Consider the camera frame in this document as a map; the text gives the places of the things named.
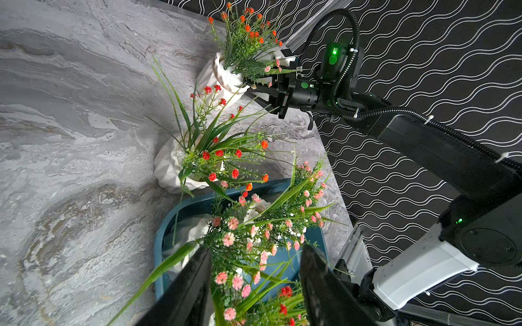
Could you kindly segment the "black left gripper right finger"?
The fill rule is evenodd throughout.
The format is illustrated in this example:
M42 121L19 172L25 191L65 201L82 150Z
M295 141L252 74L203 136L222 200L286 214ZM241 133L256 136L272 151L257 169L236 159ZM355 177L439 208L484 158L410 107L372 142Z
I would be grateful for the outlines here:
M300 280L311 325L374 325L345 285L309 244L302 246Z

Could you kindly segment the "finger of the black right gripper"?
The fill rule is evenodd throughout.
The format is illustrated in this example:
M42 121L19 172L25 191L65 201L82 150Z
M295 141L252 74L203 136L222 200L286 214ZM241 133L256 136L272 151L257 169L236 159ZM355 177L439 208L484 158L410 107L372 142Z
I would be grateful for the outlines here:
M259 104L269 114L285 116L285 106L282 96L271 96L263 92L249 91L248 97Z
M258 91L284 91L284 80L279 77L261 77L258 79L247 78L247 84L253 90Z

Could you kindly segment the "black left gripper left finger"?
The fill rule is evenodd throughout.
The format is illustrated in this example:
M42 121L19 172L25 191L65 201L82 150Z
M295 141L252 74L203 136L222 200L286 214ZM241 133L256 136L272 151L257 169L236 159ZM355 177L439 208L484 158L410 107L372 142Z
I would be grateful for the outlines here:
M138 325L209 325L212 252L201 247Z

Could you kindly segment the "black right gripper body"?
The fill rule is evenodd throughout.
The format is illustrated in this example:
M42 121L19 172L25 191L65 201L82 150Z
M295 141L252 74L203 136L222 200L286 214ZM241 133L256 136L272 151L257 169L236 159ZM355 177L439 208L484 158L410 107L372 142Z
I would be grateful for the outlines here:
M284 119L289 109L315 111L321 101L321 89L316 81L299 79L294 73L282 75L277 85L278 118Z

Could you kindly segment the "red flower potted plant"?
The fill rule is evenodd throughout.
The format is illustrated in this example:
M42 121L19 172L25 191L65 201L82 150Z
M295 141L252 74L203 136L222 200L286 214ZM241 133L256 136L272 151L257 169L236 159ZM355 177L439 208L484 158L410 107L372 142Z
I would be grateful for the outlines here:
M251 190L255 183L270 179L262 168L269 159L269 135L252 128L266 111L249 114L245 106L237 105L247 87L229 73L219 78L219 66L219 57L209 61L186 105L159 60L152 63L172 105L176 127L154 159L153 175L171 194L192 195L206 187L219 194L229 188Z

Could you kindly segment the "white pot pink flowers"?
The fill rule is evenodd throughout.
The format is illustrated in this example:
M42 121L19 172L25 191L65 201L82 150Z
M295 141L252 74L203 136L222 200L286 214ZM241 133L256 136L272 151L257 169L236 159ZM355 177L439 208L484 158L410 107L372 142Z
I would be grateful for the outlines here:
M204 245L212 250L211 295L218 306L212 317L214 325L305 325L307 314L298 276L301 235L291 241L284 236L271 243L265 237L254 240L240 238L232 232L224 239L207 234L185 242L167 257L160 256L159 264L137 293L118 312L121 316L149 287L155 286L162 298L173 281L166 281L168 272L177 277L188 266L197 250Z

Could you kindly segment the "pink flower potted plant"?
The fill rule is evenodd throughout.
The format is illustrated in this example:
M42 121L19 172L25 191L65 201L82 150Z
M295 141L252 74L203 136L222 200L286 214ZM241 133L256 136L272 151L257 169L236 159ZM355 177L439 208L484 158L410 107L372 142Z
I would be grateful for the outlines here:
M178 219L164 239L163 258L179 257L169 271L179 273L197 249L212 253L215 283L241 289L257 284L279 252L298 251L316 214L301 200L267 202L258 194L236 204L215 200L210 211Z

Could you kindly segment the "teal plastic tray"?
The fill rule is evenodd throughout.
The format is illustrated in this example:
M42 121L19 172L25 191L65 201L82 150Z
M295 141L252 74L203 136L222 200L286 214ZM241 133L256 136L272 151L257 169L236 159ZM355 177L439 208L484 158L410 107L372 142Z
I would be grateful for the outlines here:
M269 181L268 183L254 186L254 193L267 201L273 202L290 185L290 179L280 179ZM214 193L208 193L194 198L189 198L175 206L164 218L154 241L154 266L159 265L168 256L175 253L182 245L190 240L197 239L203 235L205 226L209 219L208 215L212 212L212 202ZM317 244L318 249L328 258L327 248L322 229L319 227L309 228L305 237L312 244ZM281 274L281 278L288 281L297 281L299 277L300 253L292 249L290 253L278 249L277 255L269 258L270 265L266 271L271 274L280 264L292 258L292 264ZM181 267L174 267L154 282L154 292L156 301L159 301L164 292L169 288L173 280L181 271Z

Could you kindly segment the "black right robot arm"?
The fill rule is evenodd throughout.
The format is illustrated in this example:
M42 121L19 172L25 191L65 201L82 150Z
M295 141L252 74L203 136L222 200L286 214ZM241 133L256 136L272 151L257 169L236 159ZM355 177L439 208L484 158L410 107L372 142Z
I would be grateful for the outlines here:
M308 114L352 233L306 247L314 325L521 324L521 2L344 1L248 96Z

